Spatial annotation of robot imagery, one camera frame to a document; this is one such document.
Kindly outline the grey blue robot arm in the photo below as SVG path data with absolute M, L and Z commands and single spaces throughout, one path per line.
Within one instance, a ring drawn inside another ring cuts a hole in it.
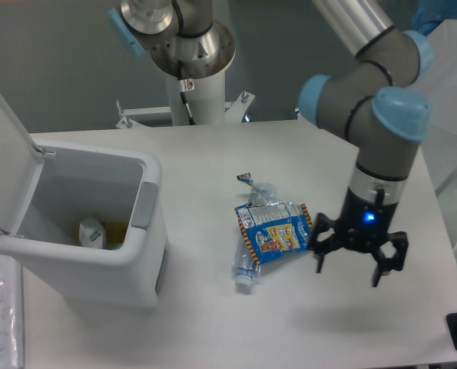
M 402 270 L 409 246 L 406 233 L 389 225 L 429 125 L 429 100 L 409 87 L 431 65 L 432 47 L 418 32 L 397 30 L 375 1 L 318 1 L 316 8 L 357 66 L 342 78 L 307 81 L 299 113 L 359 153 L 340 216 L 318 214 L 307 246 L 318 261 L 339 249 L 372 255 L 378 284 Z M 235 52 L 211 2 L 122 1 L 108 17 L 130 53 L 150 54 L 171 78 L 175 125 L 224 122 L 223 88 L 197 96 L 200 82 L 223 74 Z

